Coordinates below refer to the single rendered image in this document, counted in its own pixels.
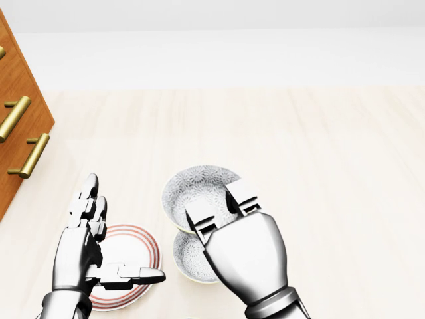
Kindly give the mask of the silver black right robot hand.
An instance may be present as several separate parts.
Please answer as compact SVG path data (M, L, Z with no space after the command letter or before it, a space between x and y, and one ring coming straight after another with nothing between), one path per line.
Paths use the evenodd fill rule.
M251 306L287 287L286 248L257 193L242 179L225 187L227 209L237 216L234 221L219 227L216 209L203 198L186 204L185 213L215 274Z

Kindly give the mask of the grey patterned bowl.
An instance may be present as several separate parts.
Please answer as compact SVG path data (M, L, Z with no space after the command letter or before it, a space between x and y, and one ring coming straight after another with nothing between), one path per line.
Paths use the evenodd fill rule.
M177 268L190 280L201 284L220 282L203 254L196 235L179 231L173 241L173 258Z
M198 165L175 174L165 185L161 202L165 214L181 231L192 234L185 213L185 204L204 198L216 209L215 223L221 227L238 216L228 211L225 185L240 176L224 167Z

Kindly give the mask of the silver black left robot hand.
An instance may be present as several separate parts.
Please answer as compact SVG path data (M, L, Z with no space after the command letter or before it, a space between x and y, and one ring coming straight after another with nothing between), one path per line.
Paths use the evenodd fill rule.
M95 286L130 290L135 285L165 281L165 273L159 269L103 263L100 242L106 238L108 205L98 189L98 176L91 173L70 202L70 219L56 250L52 288L89 296Z

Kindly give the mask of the wooden cabinet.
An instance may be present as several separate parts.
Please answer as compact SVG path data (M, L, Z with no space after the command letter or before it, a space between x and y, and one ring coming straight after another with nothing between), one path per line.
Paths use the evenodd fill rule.
M24 180L18 175L8 175L7 170L22 167L34 146L26 140L48 134L55 121L1 9L0 46L6 51L0 60L0 123L11 111L4 106L5 102L17 101L21 96L31 99L6 141L0 143L1 221Z

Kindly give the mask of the white plate with red rings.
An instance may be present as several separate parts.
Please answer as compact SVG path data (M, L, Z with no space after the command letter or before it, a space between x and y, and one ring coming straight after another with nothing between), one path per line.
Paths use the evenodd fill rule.
M123 263L126 266L161 268L160 245L148 230L134 224L117 224L108 227L106 238L100 243L102 264ZM90 295L92 309L97 312L119 310L140 299L150 285L135 285L131 290L93 289Z

